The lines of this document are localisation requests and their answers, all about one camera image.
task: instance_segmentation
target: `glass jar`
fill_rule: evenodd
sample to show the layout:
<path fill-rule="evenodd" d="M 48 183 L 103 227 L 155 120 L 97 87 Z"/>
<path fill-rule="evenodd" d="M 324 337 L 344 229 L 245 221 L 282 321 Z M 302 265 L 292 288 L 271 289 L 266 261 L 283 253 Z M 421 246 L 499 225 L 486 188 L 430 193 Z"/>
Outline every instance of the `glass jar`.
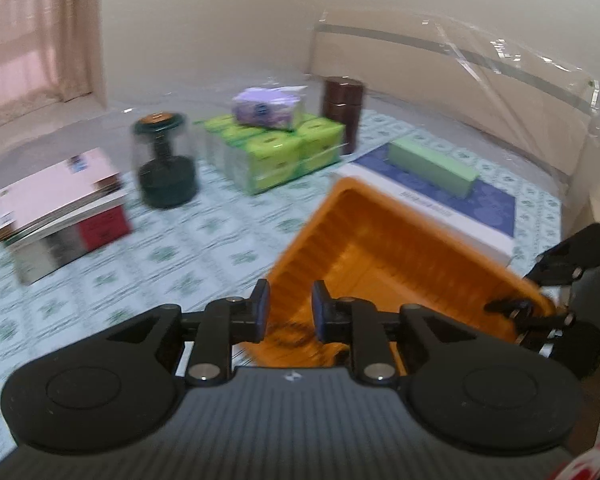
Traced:
<path fill-rule="evenodd" d="M 198 183 L 187 117 L 172 112 L 147 115 L 132 131 L 134 168 L 144 202 L 169 208 L 191 200 Z"/>

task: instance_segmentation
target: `book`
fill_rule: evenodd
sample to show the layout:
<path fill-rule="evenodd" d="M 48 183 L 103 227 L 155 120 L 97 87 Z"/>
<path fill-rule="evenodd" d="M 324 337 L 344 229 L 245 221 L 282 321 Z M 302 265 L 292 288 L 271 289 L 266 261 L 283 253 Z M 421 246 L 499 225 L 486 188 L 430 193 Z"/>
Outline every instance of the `book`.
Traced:
<path fill-rule="evenodd" d="M 0 189 L 0 242 L 26 235 L 120 189 L 120 175 L 95 148 Z"/>

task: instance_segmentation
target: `curtain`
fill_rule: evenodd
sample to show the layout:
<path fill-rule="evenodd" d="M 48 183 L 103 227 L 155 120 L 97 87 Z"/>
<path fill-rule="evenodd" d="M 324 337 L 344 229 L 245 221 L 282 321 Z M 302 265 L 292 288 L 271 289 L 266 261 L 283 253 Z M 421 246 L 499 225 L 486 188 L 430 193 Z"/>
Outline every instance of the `curtain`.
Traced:
<path fill-rule="evenodd" d="M 92 1 L 0 0 L 0 125 L 91 91 Z"/>

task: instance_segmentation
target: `stack of tissue packs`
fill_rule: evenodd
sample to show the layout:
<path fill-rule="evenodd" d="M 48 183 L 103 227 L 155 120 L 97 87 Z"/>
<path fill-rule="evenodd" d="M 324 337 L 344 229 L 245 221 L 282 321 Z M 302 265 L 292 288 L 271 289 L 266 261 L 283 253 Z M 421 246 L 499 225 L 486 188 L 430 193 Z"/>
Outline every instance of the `stack of tissue packs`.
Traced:
<path fill-rule="evenodd" d="M 238 124 L 274 130 L 295 130 L 302 122 L 305 86 L 247 88 L 233 100 Z"/>
<path fill-rule="evenodd" d="M 340 158 L 344 126 L 303 114 L 295 131 L 238 124 L 233 115 L 209 119 L 197 128 L 201 155 L 248 194 L 257 194 Z"/>

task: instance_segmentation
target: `brown cylindrical container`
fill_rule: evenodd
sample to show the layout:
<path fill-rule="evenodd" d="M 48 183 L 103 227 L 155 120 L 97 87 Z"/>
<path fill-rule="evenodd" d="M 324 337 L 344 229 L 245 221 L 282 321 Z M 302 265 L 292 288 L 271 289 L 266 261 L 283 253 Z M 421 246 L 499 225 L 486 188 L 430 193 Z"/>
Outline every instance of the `brown cylindrical container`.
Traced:
<path fill-rule="evenodd" d="M 322 115 L 345 125 L 342 153 L 346 155 L 356 150 L 364 95 L 365 85 L 356 79 L 328 77 L 324 81 Z"/>

